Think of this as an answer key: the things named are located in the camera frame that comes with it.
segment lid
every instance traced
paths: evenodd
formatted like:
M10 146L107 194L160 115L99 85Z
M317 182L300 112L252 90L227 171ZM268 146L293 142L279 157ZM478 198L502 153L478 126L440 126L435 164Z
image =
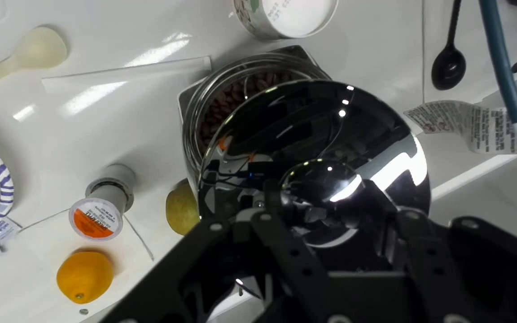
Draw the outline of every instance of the lid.
M304 38L329 26L338 0L263 0L263 8L281 35Z
M87 198L78 202L69 220L74 230L89 239L112 239L123 228L123 214L107 200Z

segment lemon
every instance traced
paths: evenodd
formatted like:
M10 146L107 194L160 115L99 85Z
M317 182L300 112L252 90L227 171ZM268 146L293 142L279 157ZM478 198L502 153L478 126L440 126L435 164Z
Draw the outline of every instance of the lemon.
M74 252L58 272L60 291L74 304L90 304L114 282L114 263L99 250Z
M198 202L184 180L168 196L168 223L173 232L187 236L200 221Z

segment white countertop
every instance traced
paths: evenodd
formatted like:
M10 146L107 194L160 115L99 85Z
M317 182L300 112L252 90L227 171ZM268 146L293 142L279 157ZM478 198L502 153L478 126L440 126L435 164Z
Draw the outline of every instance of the white countertop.
M232 0L6 4L10 11L0 20L0 60L38 26L58 28L69 38L72 53L58 69L22 72L0 81L0 155L19 193L11 218L22 227L35 225L0 257L0 322L85 318L80 315L81 307L67 302L56 289L55 272L69 248L87 243L58 232L71 230L64 211L85 196L90 180L107 166L125 164L139 175L137 200L128 220L155 259L162 259L180 239L166 223L166 196L187 178L178 94L196 74L162 74L94 89L74 87L58 94L47 92L42 78L202 56L223 65L257 51L300 44L335 80L362 87L399 112L439 97L424 81L423 67L432 65L424 58L433 62L439 47L423 45L423 0L344 0L333 24L318 36L270 44L257 42L241 26ZM444 17L449 13L448 8L428 10ZM439 33L446 38L448 22L430 24L435 26L430 36ZM487 96L496 87L485 83L475 90ZM473 87L467 87L440 97L478 99L471 92ZM123 237L126 246L142 248L134 232ZM116 254L125 261L134 248ZM121 298L153 264L141 261L126 268L134 272L132 279L119 282L108 300ZM108 302L90 306L90 315L107 306Z

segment small jar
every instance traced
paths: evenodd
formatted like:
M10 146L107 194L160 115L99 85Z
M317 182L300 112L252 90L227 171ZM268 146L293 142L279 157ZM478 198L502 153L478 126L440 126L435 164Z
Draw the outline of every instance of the small jar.
M87 189L87 198L71 212L74 230L89 239L114 239L125 225L125 212L134 205L135 173L125 166L107 167Z

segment blue cable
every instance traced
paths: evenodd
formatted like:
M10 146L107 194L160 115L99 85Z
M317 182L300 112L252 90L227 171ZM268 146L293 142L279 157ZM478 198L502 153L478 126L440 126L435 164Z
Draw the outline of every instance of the blue cable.
M496 0L480 0L480 10L487 29L496 81L505 99L509 115L512 123L517 124L517 85L511 71L511 58L498 4Z

